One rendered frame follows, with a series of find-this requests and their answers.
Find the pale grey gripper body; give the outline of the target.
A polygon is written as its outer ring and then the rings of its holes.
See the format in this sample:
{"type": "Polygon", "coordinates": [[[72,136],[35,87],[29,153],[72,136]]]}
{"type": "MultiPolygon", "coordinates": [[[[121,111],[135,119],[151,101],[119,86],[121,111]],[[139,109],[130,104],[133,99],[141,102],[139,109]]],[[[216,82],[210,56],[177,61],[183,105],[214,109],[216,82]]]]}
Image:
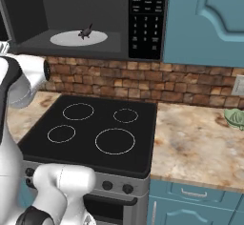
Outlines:
{"type": "Polygon", "coordinates": [[[8,41],[0,41],[0,54],[6,54],[9,51],[10,44],[8,41]]]}

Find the black microwave door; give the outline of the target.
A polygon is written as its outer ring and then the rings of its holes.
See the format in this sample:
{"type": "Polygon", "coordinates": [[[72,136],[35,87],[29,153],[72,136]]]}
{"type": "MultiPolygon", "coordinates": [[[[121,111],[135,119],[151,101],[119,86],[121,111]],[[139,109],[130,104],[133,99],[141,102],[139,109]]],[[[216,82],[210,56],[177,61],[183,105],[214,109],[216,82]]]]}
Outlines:
{"type": "Polygon", "coordinates": [[[10,24],[9,13],[4,0],[0,0],[0,12],[3,18],[3,23],[8,35],[8,42],[12,42],[12,29],[10,24]]]}

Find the black microwave oven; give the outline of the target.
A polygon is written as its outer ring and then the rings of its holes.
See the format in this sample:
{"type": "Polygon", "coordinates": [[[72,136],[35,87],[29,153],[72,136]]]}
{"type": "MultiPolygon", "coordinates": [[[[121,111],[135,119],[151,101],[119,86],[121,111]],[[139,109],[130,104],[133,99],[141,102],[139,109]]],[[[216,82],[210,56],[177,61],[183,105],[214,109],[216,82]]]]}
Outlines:
{"type": "Polygon", "coordinates": [[[4,0],[14,53],[111,60],[162,58],[165,0],[4,0]],[[101,31],[108,38],[83,47],[54,45],[65,31],[101,31]]]}

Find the black oven door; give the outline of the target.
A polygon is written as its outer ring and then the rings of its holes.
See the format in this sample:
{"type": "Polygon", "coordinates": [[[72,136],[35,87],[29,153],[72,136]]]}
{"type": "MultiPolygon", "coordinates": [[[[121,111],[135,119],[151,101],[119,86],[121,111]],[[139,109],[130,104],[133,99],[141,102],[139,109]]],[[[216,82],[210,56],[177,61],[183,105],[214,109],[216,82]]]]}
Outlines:
{"type": "Polygon", "coordinates": [[[121,206],[106,202],[85,199],[87,211],[94,217],[97,225],[146,225],[148,195],[138,197],[134,206],[121,206]]]}

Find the blue base cupboard door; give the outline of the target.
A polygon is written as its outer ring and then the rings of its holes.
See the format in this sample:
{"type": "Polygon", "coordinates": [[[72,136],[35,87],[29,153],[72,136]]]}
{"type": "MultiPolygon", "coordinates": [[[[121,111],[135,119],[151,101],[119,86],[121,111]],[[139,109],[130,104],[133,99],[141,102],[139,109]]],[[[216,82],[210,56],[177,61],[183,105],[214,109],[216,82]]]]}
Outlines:
{"type": "Polygon", "coordinates": [[[238,206],[235,209],[231,225],[244,225],[244,195],[241,196],[238,206]]]}
{"type": "Polygon", "coordinates": [[[229,225],[233,211],[168,198],[149,196],[147,225],[152,225],[153,203],[156,205],[154,225],[229,225]]]}

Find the white round turntable plate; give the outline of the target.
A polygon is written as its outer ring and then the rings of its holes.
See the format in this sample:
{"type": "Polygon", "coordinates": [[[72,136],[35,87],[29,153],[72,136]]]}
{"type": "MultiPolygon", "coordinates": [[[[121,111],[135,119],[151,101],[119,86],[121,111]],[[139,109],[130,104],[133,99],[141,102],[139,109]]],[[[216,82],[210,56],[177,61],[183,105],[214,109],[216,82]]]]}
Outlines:
{"type": "Polygon", "coordinates": [[[54,45],[63,47],[83,47],[95,45],[105,41],[108,35],[101,31],[92,31],[89,36],[79,36],[80,31],[60,32],[51,37],[50,41],[54,45]]]}

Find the small dark fish-shaped food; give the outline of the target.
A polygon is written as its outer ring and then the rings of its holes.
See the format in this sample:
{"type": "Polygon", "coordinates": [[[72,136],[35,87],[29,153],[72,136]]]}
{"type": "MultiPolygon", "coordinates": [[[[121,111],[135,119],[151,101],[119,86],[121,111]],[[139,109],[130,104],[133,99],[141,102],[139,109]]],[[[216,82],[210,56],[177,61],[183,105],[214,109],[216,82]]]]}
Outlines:
{"type": "Polygon", "coordinates": [[[89,37],[92,33],[92,25],[89,25],[86,29],[79,32],[79,36],[84,39],[85,37],[89,37]]]}

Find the black hob with oven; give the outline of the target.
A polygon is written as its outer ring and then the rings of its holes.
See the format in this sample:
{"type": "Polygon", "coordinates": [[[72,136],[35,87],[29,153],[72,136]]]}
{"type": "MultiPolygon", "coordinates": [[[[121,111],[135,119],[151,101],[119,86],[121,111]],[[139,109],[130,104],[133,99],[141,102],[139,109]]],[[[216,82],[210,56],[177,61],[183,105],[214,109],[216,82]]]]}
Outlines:
{"type": "Polygon", "coordinates": [[[62,163],[94,169],[90,194],[115,199],[149,196],[156,123],[153,103],[62,95],[20,140],[24,171],[20,203],[28,207],[37,190],[26,184],[27,168],[62,163]],[[112,189],[102,187],[104,181],[112,189]],[[133,186],[131,194],[122,191],[133,186]]]}

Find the blue drawer front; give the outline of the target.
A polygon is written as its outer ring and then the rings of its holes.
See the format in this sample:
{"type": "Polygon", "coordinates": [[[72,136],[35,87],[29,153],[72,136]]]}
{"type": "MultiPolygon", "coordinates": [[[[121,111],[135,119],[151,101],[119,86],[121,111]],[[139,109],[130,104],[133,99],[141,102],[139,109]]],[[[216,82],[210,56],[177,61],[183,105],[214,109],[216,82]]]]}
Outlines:
{"type": "Polygon", "coordinates": [[[217,189],[197,187],[197,186],[181,184],[181,183],[171,183],[169,185],[168,192],[179,198],[183,198],[194,202],[221,202],[222,199],[224,198],[224,195],[226,194],[225,191],[221,191],[217,189]],[[183,188],[185,191],[198,193],[198,194],[204,194],[205,192],[207,192],[208,195],[205,198],[183,195],[181,193],[181,188],[183,188]]]}

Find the blue wall cupboard door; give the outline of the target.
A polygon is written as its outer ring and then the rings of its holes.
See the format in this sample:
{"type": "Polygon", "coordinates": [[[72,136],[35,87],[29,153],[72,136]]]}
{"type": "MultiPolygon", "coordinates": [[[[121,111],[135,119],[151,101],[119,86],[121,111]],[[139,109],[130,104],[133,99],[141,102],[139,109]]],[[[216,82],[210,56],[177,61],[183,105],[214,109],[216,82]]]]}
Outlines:
{"type": "Polygon", "coordinates": [[[244,0],[169,0],[166,63],[244,67],[244,0]]]}

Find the pale wall socket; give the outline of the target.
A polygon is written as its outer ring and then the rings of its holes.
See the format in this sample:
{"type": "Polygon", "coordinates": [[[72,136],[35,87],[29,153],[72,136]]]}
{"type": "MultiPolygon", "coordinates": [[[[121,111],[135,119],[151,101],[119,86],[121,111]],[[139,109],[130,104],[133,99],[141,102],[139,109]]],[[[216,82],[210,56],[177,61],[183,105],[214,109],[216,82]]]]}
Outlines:
{"type": "Polygon", "coordinates": [[[244,95],[244,75],[238,74],[234,81],[232,95],[243,96],[244,95]]]}

